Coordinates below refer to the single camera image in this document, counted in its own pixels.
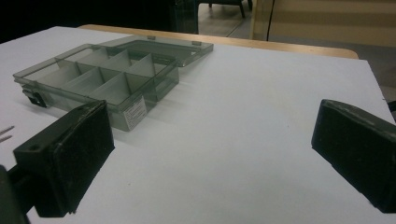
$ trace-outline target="floor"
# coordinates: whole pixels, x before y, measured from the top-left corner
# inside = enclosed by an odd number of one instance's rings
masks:
[[[228,36],[249,39],[251,11],[248,1],[243,1],[246,17],[243,19],[239,7],[201,4],[198,12],[200,35]],[[367,60],[387,101],[396,101],[396,48],[335,43],[289,36],[273,36],[270,41],[322,47],[351,49],[360,59]]]

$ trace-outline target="white tabletop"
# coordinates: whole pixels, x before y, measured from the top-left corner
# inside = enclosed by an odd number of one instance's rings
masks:
[[[32,105],[13,74],[126,35],[54,27],[0,45],[0,164],[66,112]],[[369,64],[216,44],[111,153],[74,215],[35,223],[395,223],[310,141],[322,99],[394,123]]]

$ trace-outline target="black cable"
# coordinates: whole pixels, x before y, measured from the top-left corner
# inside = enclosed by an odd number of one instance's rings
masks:
[[[275,5],[275,0],[273,0],[273,4],[271,6],[270,20],[268,21],[267,41],[269,40],[269,37],[270,37],[270,29],[271,29],[272,16],[273,16],[273,12],[274,12],[274,5]]]

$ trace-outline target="wooden table edge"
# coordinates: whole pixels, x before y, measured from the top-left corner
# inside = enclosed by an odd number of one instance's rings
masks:
[[[338,49],[338,48],[326,48],[326,47],[296,45],[296,44],[287,44],[287,43],[276,43],[276,42],[239,39],[239,38],[212,36],[212,35],[192,35],[192,34],[142,30],[142,29],[117,27],[117,26],[106,26],[106,25],[98,25],[98,24],[86,24],[79,26],[78,28],[87,29],[87,30],[105,31],[111,33],[120,33],[127,35],[154,35],[158,37],[201,41],[212,44],[233,45],[238,47],[247,47],[254,49],[272,49],[272,50],[280,50],[287,52],[298,52],[298,53],[308,53],[308,54],[333,56],[333,57],[348,58],[348,59],[359,59],[358,54],[350,49]]]

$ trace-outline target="chair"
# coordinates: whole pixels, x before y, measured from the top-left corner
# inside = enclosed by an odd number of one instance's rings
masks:
[[[212,4],[239,6],[239,8],[241,9],[242,18],[245,18],[245,11],[244,11],[244,7],[242,6],[242,1],[243,0],[197,0],[196,7],[198,8],[198,6],[201,3],[208,3],[209,7],[212,7]],[[248,3],[249,9],[251,10],[252,5],[253,5],[252,0],[247,0],[247,3]]]

